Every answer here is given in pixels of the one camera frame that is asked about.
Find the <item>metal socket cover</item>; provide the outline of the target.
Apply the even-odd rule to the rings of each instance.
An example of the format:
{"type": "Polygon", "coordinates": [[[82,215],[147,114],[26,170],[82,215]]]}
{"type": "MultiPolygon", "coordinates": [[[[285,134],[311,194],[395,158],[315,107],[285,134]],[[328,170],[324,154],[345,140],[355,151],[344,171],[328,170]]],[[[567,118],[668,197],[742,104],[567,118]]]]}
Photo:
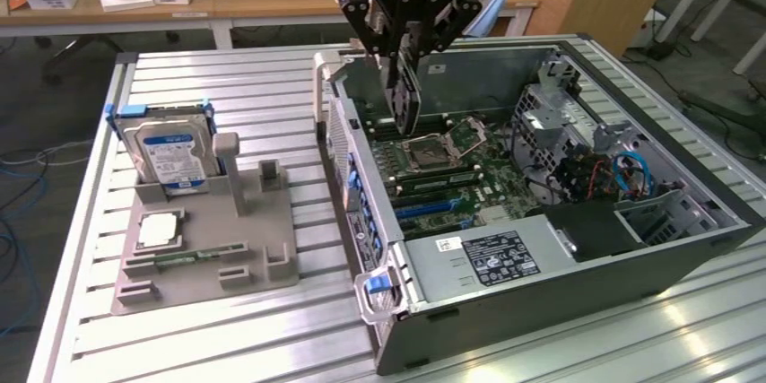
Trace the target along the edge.
{"type": "Polygon", "coordinates": [[[487,141],[483,122],[473,116],[464,117],[447,131],[445,139],[457,154],[471,152],[487,141]]]}

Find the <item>silver CPU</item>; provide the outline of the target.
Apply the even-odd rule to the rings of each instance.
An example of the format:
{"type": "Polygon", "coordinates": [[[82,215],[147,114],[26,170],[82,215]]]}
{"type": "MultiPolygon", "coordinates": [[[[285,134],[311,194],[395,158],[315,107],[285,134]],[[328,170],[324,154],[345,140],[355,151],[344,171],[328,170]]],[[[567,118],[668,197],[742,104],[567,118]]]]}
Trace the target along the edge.
{"type": "Polygon", "coordinates": [[[140,221],[137,248],[156,248],[177,243],[179,218],[173,213],[145,215],[140,221]]]}

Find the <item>black chair base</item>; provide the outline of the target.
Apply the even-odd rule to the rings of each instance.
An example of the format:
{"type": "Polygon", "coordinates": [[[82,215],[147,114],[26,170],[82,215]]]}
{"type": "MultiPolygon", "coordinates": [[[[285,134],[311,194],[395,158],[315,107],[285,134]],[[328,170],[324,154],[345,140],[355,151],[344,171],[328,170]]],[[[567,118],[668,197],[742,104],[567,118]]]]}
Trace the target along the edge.
{"type": "MultiPolygon", "coordinates": [[[[180,41],[180,35],[173,30],[165,30],[164,36],[167,43],[176,44],[180,41]]],[[[50,37],[34,36],[33,42],[37,48],[49,48],[52,46],[50,37]]],[[[40,68],[40,77],[45,84],[53,86],[61,83],[61,76],[56,69],[61,66],[88,45],[101,44],[116,55],[124,53],[121,46],[115,42],[111,36],[105,34],[82,34],[45,61],[40,68]]]]}

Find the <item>grey disk bay bracket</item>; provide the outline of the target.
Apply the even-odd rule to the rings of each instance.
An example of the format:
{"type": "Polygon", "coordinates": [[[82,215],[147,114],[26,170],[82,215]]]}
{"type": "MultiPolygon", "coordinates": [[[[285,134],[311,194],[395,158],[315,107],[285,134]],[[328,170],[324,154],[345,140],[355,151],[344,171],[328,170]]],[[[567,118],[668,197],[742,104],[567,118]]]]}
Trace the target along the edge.
{"type": "Polygon", "coordinates": [[[640,201],[619,201],[615,211],[646,246],[662,245],[719,229],[712,216],[682,190],[671,190],[640,201]]]}

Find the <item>open black PC case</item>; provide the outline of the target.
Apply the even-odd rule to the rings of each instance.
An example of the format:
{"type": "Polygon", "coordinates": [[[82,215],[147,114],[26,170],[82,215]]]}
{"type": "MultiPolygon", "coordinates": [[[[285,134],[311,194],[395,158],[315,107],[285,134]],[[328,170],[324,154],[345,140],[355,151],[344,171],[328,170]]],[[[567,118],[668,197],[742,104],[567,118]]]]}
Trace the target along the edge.
{"type": "Polygon", "coordinates": [[[319,151],[352,278],[391,265],[407,309],[365,329],[377,374],[436,361],[626,303],[654,298],[700,265],[766,233],[766,184],[731,165],[674,107],[592,41],[522,37],[459,42],[417,66],[421,117],[477,110],[504,119],[511,160],[576,265],[540,277],[428,302],[365,138],[365,122],[391,117],[381,65],[360,50],[313,57],[319,151]],[[580,72],[579,98],[610,124],[635,131],[611,155],[578,149],[555,171],[518,160],[515,107],[547,60],[580,72]],[[646,246],[615,211],[671,190],[690,194],[719,229],[646,246]]]}

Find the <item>silver drive cage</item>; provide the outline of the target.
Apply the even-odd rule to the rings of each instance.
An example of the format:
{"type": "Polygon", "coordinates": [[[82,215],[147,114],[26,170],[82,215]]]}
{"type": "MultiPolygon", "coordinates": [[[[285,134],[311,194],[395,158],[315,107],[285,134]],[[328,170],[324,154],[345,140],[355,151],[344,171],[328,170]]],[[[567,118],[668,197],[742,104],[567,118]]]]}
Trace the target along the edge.
{"type": "Polygon", "coordinates": [[[527,84],[516,102],[512,142],[522,147],[514,156],[548,172],[578,149],[602,155],[619,152],[635,131],[631,121],[610,124],[586,109],[579,79],[580,72],[571,63],[547,60],[539,67],[538,81],[527,84]]]}

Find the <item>black graphics card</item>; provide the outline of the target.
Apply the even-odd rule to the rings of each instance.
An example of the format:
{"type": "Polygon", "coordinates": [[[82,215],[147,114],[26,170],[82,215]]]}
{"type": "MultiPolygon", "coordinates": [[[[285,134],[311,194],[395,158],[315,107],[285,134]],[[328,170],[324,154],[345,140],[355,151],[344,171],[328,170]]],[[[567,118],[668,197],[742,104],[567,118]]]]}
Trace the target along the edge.
{"type": "Polygon", "coordinates": [[[395,56],[381,60],[387,105],[397,131],[404,136],[413,132],[421,104],[417,81],[417,66],[423,57],[420,36],[421,25],[408,22],[395,56]]]}

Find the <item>wooden desk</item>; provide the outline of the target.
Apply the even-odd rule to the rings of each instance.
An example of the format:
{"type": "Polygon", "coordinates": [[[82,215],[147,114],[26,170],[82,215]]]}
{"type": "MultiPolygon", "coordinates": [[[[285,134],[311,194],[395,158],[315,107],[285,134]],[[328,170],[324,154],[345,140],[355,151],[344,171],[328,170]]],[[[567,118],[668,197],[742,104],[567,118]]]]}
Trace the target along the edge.
{"type": "Polygon", "coordinates": [[[0,0],[0,38],[112,34],[161,30],[208,30],[217,48],[232,48],[235,28],[341,23],[335,0],[191,0],[104,12],[98,0],[77,0],[70,10],[9,9],[0,0]]]}

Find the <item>grey parts rack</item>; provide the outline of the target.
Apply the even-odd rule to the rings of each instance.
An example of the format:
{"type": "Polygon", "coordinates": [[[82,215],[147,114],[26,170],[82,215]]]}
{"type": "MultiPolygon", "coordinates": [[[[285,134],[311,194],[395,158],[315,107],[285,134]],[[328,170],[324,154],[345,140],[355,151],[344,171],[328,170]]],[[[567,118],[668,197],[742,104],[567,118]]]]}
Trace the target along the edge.
{"type": "Polygon", "coordinates": [[[207,190],[163,196],[140,184],[131,209],[111,313],[127,315],[296,285],[297,256],[288,176],[279,161],[237,168],[239,137],[213,135],[213,154],[224,175],[207,179],[207,190]],[[177,243],[137,248],[145,215],[177,215],[177,243]],[[191,265],[157,267],[157,255],[225,248],[220,257],[191,265]]]}

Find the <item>blue expansion slot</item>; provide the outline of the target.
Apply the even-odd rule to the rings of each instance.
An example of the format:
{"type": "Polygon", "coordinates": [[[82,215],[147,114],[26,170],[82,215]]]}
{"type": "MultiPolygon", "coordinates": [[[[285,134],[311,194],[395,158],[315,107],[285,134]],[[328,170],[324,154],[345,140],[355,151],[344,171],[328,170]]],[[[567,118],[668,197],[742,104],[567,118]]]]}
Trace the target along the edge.
{"type": "Polygon", "coordinates": [[[391,205],[396,219],[404,220],[436,213],[451,212],[459,206],[460,201],[460,198],[432,201],[397,200],[392,201],[391,205]]]}

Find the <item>hard disk with blue caddy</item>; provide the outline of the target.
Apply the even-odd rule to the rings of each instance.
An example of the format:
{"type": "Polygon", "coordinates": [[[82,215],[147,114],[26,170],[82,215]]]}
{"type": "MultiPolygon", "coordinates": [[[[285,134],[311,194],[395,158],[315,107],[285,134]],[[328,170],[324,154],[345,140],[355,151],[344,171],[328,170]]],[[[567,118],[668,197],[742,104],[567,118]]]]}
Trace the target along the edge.
{"type": "Polygon", "coordinates": [[[213,154],[215,109],[208,100],[176,106],[109,104],[105,121],[116,133],[143,184],[167,196],[203,193],[221,174],[213,154]]]}

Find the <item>green RAM stick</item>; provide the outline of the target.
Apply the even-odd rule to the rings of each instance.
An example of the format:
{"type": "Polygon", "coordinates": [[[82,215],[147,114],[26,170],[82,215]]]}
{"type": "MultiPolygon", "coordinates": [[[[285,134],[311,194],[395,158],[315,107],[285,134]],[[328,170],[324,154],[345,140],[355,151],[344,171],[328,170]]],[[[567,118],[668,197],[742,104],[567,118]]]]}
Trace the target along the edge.
{"type": "Polygon", "coordinates": [[[221,252],[225,250],[227,250],[225,248],[203,248],[176,253],[167,253],[163,255],[157,255],[153,258],[153,262],[157,267],[191,265],[219,258],[221,252]]]}

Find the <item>black floor stand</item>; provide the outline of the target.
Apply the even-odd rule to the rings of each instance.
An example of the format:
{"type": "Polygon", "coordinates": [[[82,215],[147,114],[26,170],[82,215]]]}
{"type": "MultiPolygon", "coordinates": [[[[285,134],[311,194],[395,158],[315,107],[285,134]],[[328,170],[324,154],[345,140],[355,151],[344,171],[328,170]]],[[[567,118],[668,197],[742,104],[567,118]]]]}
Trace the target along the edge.
{"type": "Polygon", "coordinates": [[[747,80],[748,89],[714,97],[682,91],[678,95],[684,109],[704,110],[719,118],[766,135],[766,82],[747,80]]]}

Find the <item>green motherboard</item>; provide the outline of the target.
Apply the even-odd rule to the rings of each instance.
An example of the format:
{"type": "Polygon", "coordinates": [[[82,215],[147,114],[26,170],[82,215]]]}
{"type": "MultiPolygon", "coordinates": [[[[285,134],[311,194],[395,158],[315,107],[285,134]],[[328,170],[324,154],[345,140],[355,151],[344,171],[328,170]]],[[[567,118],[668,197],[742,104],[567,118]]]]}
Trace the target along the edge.
{"type": "Polygon", "coordinates": [[[461,199],[459,206],[451,212],[404,220],[396,219],[404,239],[419,239],[512,221],[532,215],[540,209],[542,203],[528,187],[524,171],[511,160],[511,145],[507,142],[508,136],[504,134],[508,129],[510,125],[502,117],[477,110],[421,117],[411,136],[399,133],[389,119],[365,122],[365,138],[389,203],[397,200],[461,199]],[[445,133],[467,116],[473,116],[483,122],[487,141],[471,152],[457,154],[447,142],[445,133]],[[481,168],[483,178],[472,185],[463,187],[397,195],[388,185],[388,178],[416,174],[407,171],[407,159],[400,144],[429,134],[440,134],[444,137],[447,149],[455,161],[453,167],[436,170],[481,168]]]}

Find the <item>grey power supply unit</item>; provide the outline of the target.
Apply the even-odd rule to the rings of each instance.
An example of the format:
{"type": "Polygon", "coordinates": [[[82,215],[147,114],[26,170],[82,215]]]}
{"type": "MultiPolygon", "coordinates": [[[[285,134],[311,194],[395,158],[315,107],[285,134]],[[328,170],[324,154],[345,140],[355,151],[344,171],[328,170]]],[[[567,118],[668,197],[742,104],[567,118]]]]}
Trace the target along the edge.
{"type": "Polygon", "coordinates": [[[453,300],[576,265],[543,215],[408,240],[404,247],[428,302],[453,300]]]}

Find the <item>CPU socket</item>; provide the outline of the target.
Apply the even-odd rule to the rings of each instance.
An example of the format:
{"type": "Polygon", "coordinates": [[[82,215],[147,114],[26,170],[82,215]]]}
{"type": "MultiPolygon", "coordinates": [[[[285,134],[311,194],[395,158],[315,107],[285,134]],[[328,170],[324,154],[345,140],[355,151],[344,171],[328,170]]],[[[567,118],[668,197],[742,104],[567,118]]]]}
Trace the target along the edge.
{"type": "Polygon", "coordinates": [[[440,134],[429,134],[400,144],[407,159],[407,171],[413,173],[455,166],[453,157],[440,134]]]}

